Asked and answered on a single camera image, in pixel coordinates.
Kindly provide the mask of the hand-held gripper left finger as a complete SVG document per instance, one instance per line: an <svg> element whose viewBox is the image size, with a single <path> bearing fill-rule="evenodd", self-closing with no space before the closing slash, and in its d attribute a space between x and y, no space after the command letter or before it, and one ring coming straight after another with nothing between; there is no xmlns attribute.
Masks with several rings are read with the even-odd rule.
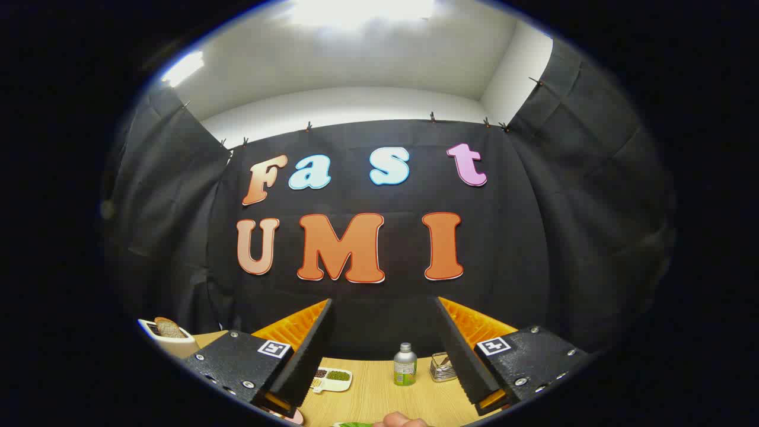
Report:
<svg viewBox="0 0 759 427"><path fill-rule="evenodd" d="M328 298L255 333L229 330L183 362L231 399L293 416L309 392L333 328Z"/></svg>

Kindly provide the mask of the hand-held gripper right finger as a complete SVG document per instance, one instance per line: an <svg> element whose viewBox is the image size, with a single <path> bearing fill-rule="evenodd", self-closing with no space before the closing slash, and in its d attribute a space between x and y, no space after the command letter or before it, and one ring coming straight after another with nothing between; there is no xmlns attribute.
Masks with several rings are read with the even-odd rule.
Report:
<svg viewBox="0 0 759 427"><path fill-rule="evenodd" d="M435 310L444 351L480 416L547 394L592 361L543 326L517 329L444 297Z"/></svg>

